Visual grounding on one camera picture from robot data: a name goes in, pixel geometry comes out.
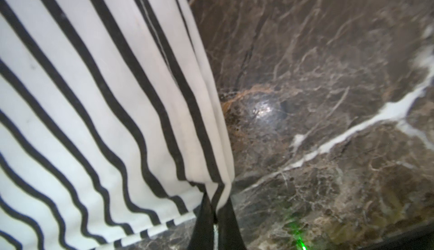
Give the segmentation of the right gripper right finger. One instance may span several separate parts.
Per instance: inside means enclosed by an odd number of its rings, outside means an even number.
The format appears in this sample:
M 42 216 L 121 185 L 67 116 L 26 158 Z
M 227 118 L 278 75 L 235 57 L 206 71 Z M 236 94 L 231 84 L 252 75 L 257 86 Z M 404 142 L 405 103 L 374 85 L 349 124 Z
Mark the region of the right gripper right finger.
M 247 250 L 240 233 L 231 199 L 220 208 L 218 220 L 218 250 Z

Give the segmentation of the black white striped tank top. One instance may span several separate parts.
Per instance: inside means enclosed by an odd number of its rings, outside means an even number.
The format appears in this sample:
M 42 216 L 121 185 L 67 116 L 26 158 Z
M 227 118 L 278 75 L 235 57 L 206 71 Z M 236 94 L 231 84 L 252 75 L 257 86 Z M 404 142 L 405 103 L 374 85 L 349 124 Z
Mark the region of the black white striped tank top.
M 187 0 L 1 0 L 1 248 L 113 250 L 235 178 Z

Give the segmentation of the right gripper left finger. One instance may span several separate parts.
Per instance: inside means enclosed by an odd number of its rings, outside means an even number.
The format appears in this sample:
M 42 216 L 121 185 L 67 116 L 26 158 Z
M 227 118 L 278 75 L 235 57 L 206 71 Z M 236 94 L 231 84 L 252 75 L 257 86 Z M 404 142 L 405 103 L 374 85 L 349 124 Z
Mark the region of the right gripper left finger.
M 187 250 L 213 250 L 214 249 L 214 212 L 211 202 L 204 194 L 196 224 Z

